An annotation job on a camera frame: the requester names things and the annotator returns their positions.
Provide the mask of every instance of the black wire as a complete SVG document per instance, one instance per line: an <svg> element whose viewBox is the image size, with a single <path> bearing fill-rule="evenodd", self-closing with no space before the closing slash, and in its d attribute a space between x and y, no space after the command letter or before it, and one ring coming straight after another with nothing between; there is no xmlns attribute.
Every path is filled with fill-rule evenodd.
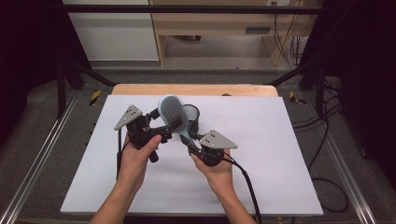
<svg viewBox="0 0 396 224"><path fill-rule="evenodd" d="M337 104L337 105L333 106L329 111L326 112L327 114L329 114L329 117L332 116L332 115L334 114L334 112L331 114L332 110L335 109L335 108L336 108L337 106L339 106L339 105L340 105L340 104ZM295 126L295 127L293 127L293 129L300 129L300 128L308 127L309 125L311 125L311 124L313 124L313 123L315 123L315 122L317 122L317 121L319 121L319 120L322 120L321 118L319 118L319 117L317 117L317 116L315 116L315 117L313 117L313 118L311 118L311 119L315 119L315 120L313 120L313 121L311 121L311 122L309 122L309 123L307 123L307 124L303 124L303 125L300 125L300 126ZM305 121L296 121L295 123L297 123L297 122L299 122L299 123L301 123L301 122L308 122L308 121L311 120L311 119L308 119L308 120L305 120Z"/></svg>
<svg viewBox="0 0 396 224"><path fill-rule="evenodd" d="M309 17L311 18L312 21L316 21L318 16L316 15L309 15Z"/></svg>
<svg viewBox="0 0 396 224"><path fill-rule="evenodd" d="M128 142L123 146L122 151L126 148L126 146L128 146L128 144L129 144L130 142L131 142L131 141L128 141Z"/></svg>
<svg viewBox="0 0 396 224"><path fill-rule="evenodd" d="M335 91L335 92L337 92L337 93L339 93L341 90L340 89L338 89L338 88L335 88L332 84L330 84L330 82L328 81L328 80L324 80L324 84L325 84L325 88L326 89L329 89L329 90L332 90L332 91Z"/></svg>
<svg viewBox="0 0 396 224"><path fill-rule="evenodd" d="M119 129L119 152L121 152L121 129Z"/></svg>
<svg viewBox="0 0 396 224"><path fill-rule="evenodd" d="M343 213L348 209L349 199L347 197L347 194L344 192L344 190L339 185L337 185L335 182L331 181L330 179L326 179L326 178L317 177L317 178L311 178L311 179L312 179L312 181L325 181L325 182L335 185L342 192L342 194L344 195L344 198L346 200L346 204L342 209L333 209L333 208L327 207L321 203L320 205L322 206L322 208L324 208L330 212L334 212L334 213Z"/></svg>
<svg viewBox="0 0 396 224"><path fill-rule="evenodd" d="M285 51L283 51L282 41L280 40L279 34L277 33L276 18L277 18L277 15L275 14L274 15L274 41L275 41L275 45L276 45L277 49L279 50L280 54L282 55L283 59L288 63L289 60L286 57Z"/></svg>
<svg viewBox="0 0 396 224"><path fill-rule="evenodd" d="M298 55L299 47L300 47L300 38L297 37L297 46L296 46L296 64L297 65L298 65L298 57L297 57L297 55Z"/></svg>
<svg viewBox="0 0 396 224"><path fill-rule="evenodd" d="M230 157L230 160L225 159L225 158L222 158L222 160L223 161L227 161L230 164L233 164L236 167L238 167L241 170L242 175L245 177L245 179L247 181L247 186L248 186L248 189L249 189L249 192L250 192L250 196L251 196L251 199L253 201L254 209L256 211L257 221L258 221L259 224L262 224L262 214L260 213L259 205L257 204L257 200L256 200L256 195L254 194L253 186L251 184L250 178L248 177L248 172L246 172L244 170L244 168L242 168L242 166L240 166L230 155L228 155L228 154L226 154L226 155Z"/></svg>
<svg viewBox="0 0 396 224"><path fill-rule="evenodd" d="M334 99L334 98L336 98L336 97L338 97L337 95L334 95L334 96L332 96L331 98L329 98L327 101L326 101L326 104L325 104L325 122L326 122L326 130L325 130L325 134L323 135L323 138L322 138L322 140L321 140L321 142L320 142L320 145L319 145L319 147L318 147L318 149L317 149L317 152L315 153L315 155L314 155L314 158L312 159L312 161L309 163L309 165L308 165L308 171L310 171L311 170L311 168L312 168L312 165L313 165L313 163L314 163L314 161L316 160L316 158L318 157L318 154L319 154L319 152L321 151L321 149L323 148L323 144L324 144L324 142L325 142L325 140L326 140L326 138L327 138L327 134L328 134L328 132L329 132L329 129L330 129L330 126L329 126L329 112L331 111L331 110L333 110L334 108L336 108L337 106L339 106L340 104L337 104L337 105L334 105L330 110L328 110L327 109L327 106L328 106L328 103L330 102L330 100L332 100L332 99ZM333 185L335 185L341 192L342 192L342 194L344 195L344 197L345 197L345 199L346 199L346 204L345 204L345 206L342 208L342 209L332 209L332 208L329 208L329 207L327 207L327 206L325 206L325 205L323 205L322 203L320 203L320 205L321 205L321 207L323 208L323 209L325 209L325 210L328 210L328 211L330 211L330 212L334 212L334 213L343 213L343 212L345 212L347 209L348 209L348 207L349 207L349 199L348 199L348 197L347 197L347 194L343 191L343 189L338 185L338 184L336 184L335 182L333 182L333 181L331 181L330 179L326 179L326 178L311 178L312 179L312 181L318 181L318 180L320 180L320 181L326 181L326 182L328 182L328 183L330 183L330 184L333 184Z"/></svg>
<svg viewBox="0 0 396 224"><path fill-rule="evenodd" d="M340 111L340 110L338 109L338 110L332 112L332 113L329 115L329 117L331 117L332 115L336 114L338 111ZM305 129L305 130L302 130L302 131L295 131L295 133L304 133L304 132L308 132L308 131L310 131L310 130L312 130L312 129L315 129L316 127L322 125L324 122L325 122L325 121L323 120L321 123L319 123L319 124L317 124L317 125L315 125L315 126L312 126L312 127L308 128L308 129Z"/></svg>
<svg viewBox="0 0 396 224"><path fill-rule="evenodd" d="M339 111L341 110L341 109L337 109L337 110L331 112L333 109L335 109L335 108L336 108L337 106L339 106L339 105L340 105L340 104L334 105L334 106L332 107L331 110L329 110L329 111L326 112L327 118L330 118L331 116L333 116L334 114L336 114L337 112L339 112ZM301 126L297 126L297 127L293 127L293 129L300 129L300 128L307 127L307 126L309 126L309 125L311 125L311 124L313 124L313 123L315 123L315 122L317 122L317 121L319 121L319 120L321 120L321 123L320 123L320 124L317 124L317 125L315 125L315 126L312 126L312 127L310 127L309 129L306 129L306 130L304 130L304 131L294 131L294 132L295 132L295 133L303 133L303 132L306 132L306 131L309 131L309 130L314 129L314 128L320 126L321 124L323 124L323 123L325 122L325 121L322 120L322 119L316 119L316 120L314 120L314 121L312 121L312 122L309 122L308 124L301 125Z"/></svg>

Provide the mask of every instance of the forearm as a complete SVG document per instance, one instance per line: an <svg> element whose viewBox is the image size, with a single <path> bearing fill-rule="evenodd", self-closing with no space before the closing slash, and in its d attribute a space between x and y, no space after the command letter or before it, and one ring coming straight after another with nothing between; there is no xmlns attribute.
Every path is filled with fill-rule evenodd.
<svg viewBox="0 0 396 224"><path fill-rule="evenodd" d="M216 193L216 196L232 224L256 224L245 206L239 201L233 189L220 191Z"/></svg>
<svg viewBox="0 0 396 224"><path fill-rule="evenodd" d="M122 223L134 196L135 192L116 184L90 223Z"/></svg>

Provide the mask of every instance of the hand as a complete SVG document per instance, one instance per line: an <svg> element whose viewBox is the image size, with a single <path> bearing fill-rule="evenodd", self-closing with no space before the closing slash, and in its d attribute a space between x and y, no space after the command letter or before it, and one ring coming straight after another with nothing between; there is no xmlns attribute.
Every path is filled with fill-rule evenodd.
<svg viewBox="0 0 396 224"><path fill-rule="evenodd" d="M128 134L125 137L127 145L122 151L118 184L127 187L131 194L136 194L141 188L145 178L149 154L158 148L162 137L158 134L152 137L148 143L139 150L130 143Z"/></svg>
<svg viewBox="0 0 396 224"><path fill-rule="evenodd" d="M230 149L224 149L230 155ZM191 153L195 166L206 177L209 187L216 193L233 191L233 165L227 161L221 161L217 166L206 166L197 156Z"/></svg>

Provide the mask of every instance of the brush bristles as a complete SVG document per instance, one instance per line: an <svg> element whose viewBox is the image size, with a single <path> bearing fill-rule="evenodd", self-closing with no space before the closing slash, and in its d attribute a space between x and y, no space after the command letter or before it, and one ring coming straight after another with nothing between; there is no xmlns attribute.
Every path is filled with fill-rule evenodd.
<svg viewBox="0 0 396 224"><path fill-rule="evenodd" d="M187 110L185 109L183 102L179 97L175 95L169 95L163 98L161 103L161 111L163 113L163 121L166 124L172 124L179 118L181 118L182 123L174 129L174 133L180 133L183 130L189 129L189 121Z"/></svg>

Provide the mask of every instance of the aluminum rail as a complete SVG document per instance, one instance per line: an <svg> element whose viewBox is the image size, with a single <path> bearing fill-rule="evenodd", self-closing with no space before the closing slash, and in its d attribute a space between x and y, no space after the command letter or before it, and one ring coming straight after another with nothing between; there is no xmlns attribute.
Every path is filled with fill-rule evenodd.
<svg viewBox="0 0 396 224"><path fill-rule="evenodd" d="M312 112L314 115L318 115L315 109L315 100L312 92L310 91L303 91L305 99L307 100L309 106L311 107ZM325 124L319 126L322 135L325 134L326 126ZM346 189L346 193L349 197L349 200L352 202L356 214L358 215L359 219L361 220L362 224L375 224L375 217L373 212L371 211L368 203L364 199L363 193L356 182L355 177L353 177L352 172L350 171L349 167L347 166L346 161L344 160L343 156L341 155L340 150L338 149L337 145L332 138L331 133L329 132L326 139L328 152L330 157L332 158L332 162L334 163L334 167L337 170L341 181L344 184Z"/></svg>
<svg viewBox="0 0 396 224"><path fill-rule="evenodd" d="M43 169L50 152L52 151L53 146L55 145L59 134L63 129L64 124L66 123L75 105L78 95L78 91L72 91L67 102L67 108L64 114L55 121L51 131L49 132L49 135L47 136L47 139L45 140L43 146L35 157L35 161L30 167L29 172L23 179L20 187L18 188L8 207L6 208L2 216L0 216L1 224L12 224L16 220L27 197L29 196L30 191L32 190L35 182L37 181L38 176L40 175L40 172Z"/></svg>

